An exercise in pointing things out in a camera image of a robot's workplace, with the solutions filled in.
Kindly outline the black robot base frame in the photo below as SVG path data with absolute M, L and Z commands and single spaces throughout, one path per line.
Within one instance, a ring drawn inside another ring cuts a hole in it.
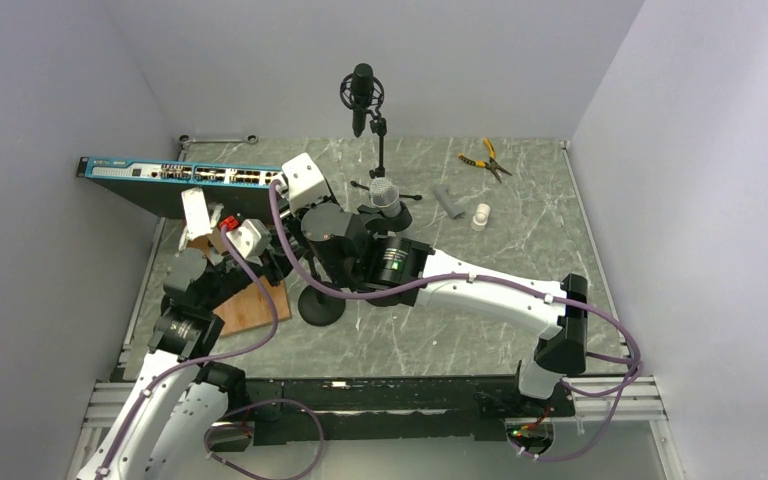
M 504 441 L 574 416 L 571 393 L 522 396 L 514 374 L 432 377 L 249 378 L 206 435 L 218 452 L 319 439 L 466 437 Z

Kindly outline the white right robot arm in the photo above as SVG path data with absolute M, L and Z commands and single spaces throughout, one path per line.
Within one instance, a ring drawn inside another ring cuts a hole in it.
M 323 293 L 376 306 L 446 307 L 505 321 L 538 339 L 511 388 L 517 411 L 534 415 L 564 377 L 585 372 L 588 315 L 584 277 L 540 281 L 494 271 L 398 236 L 375 236 L 359 214 L 333 203 L 309 209 L 303 238 L 331 282 Z

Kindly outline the black condenser microphone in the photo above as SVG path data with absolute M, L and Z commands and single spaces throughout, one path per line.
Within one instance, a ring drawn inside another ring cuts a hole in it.
M 374 73 L 369 64 L 359 63 L 355 66 L 349 91 L 353 111 L 353 134 L 359 138 L 365 129 L 365 118 L 374 92 Z

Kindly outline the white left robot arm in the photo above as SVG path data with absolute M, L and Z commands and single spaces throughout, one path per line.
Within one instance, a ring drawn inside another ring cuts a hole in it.
M 269 314 L 271 340 L 281 319 L 269 283 L 281 273 L 274 261 L 260 265 L 241 231 L 222 230 L 228 249 L 219 263 L 202 251 L 179 253 L 163 284 L 160 314 L 130 393 L 110 430 L 78 470 L 80 479 L 165 479 L 188 438 L 219 418 L 239 417 L 250 399 L 242 370 L 213 354 L 225 327 L 218 309 L 246 289 Z

